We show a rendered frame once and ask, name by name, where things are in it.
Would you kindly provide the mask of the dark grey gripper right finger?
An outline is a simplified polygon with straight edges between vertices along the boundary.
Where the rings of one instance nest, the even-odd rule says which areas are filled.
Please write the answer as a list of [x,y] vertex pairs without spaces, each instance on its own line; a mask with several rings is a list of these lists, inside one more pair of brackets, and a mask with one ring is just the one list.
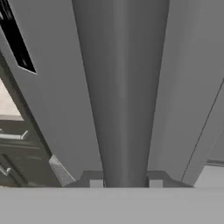
[[191,187],[181,181],[171,178],[165,171],[148,171],[149,188],[188,188]]

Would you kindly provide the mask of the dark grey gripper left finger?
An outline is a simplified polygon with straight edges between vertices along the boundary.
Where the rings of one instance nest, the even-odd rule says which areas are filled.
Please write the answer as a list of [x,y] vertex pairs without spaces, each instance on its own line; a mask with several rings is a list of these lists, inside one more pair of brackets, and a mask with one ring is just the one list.
[[68,184],[66,188],[103,188],[103,172],[102,171],[84,171],[80,179]]

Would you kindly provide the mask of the dark grey fridge door handle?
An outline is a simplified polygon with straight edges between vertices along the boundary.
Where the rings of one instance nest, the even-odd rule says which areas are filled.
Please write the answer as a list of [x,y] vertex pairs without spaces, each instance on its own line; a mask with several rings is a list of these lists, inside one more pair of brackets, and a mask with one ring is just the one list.
[[73,0],[103,177],[143,187],[170,0]]

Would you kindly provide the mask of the dark grey cupboard door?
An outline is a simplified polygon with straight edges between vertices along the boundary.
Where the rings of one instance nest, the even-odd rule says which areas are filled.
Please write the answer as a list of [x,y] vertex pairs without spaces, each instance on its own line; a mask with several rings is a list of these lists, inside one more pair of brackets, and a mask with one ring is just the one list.
[[60,187],[52,167],[38,156],[19,156],[0,154],[0,165],[7,170],[11,168],[10,176],[18,178],[22,184],[30,187]]

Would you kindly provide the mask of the dark grey drawer front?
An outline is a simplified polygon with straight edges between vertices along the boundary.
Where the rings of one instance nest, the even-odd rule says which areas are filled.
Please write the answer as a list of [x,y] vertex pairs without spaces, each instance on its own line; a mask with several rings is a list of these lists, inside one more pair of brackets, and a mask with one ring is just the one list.
[[2,146],[13,146],[25,149],[40,149],[46,155],[51,154],[51,152],[40,140],[36,130],[25,121],[0,120],[0,129],[3,130],[3,134],[11,135],[22,135],[28,131],[28,135],[25,140],[0,139],[0,145]]

